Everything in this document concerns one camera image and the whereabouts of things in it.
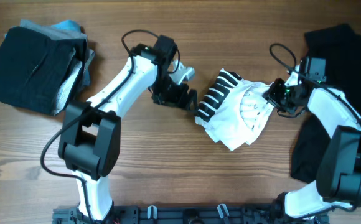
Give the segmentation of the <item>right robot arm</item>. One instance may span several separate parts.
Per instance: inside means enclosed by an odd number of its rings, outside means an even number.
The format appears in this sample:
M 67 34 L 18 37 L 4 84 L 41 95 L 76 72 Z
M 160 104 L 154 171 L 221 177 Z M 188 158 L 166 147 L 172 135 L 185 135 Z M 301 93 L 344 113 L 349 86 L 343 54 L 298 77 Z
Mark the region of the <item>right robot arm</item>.
M 284 216 L 305 220 L 335 208 L 352 212 L 361 207 L 361 116 L 343 91 L 325 84 L 323 58 L 304 57 L 299 65 L 286 68 L 289 79 L 276 79 L 264 99 L 285 118 L 311 112 L 330 141 L 316 179 L 282 195 Z

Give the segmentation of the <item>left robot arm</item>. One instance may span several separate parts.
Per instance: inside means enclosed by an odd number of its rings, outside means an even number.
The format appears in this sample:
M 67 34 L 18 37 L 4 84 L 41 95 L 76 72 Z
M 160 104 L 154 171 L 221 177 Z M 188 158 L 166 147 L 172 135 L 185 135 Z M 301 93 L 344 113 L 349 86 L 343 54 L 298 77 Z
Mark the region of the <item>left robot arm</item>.
M 116 223 L 108 175 L 120 154 L 121 120 L 148 88 L 159 105 L 190 110 L 197 101 L 197 92 L 173 77 L 186 73 L 173 60 L 178 51 L 164 35 L 152 47 L 138 44 L 102 91 L 67 106 L 58 156 L 77 180 L 80 203 L 54 210 L 53 223 Z

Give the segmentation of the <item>white Puma t-shirt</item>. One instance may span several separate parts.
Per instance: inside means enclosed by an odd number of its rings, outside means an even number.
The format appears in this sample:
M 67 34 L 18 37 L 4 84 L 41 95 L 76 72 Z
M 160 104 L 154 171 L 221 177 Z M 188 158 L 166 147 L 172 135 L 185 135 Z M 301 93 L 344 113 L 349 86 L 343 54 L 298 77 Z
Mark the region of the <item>white Puma t-shirt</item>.
M 231 151 L 250 145 L 264 130 L 273 111 L 274 106 L 263 98 L 270 87 L 221 69 L 198 105 L 195 123 L 214 142 L 222 142 Z

